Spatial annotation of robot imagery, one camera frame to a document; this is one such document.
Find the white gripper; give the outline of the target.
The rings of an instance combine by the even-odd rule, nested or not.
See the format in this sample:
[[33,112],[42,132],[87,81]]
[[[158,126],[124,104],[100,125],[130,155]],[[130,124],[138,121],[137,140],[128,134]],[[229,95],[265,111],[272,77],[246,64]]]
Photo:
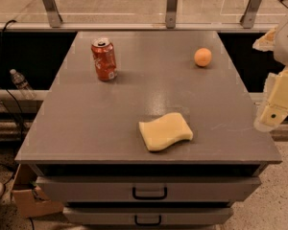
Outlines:
[[257,109],[254,127],[262,132],[277,128],[288,116],[288,14],[277,28],[258,38],[252,47],[257,51],[274,50],[276,61],[286,65],[278,74],[270,73],[265,81],[263,100]]

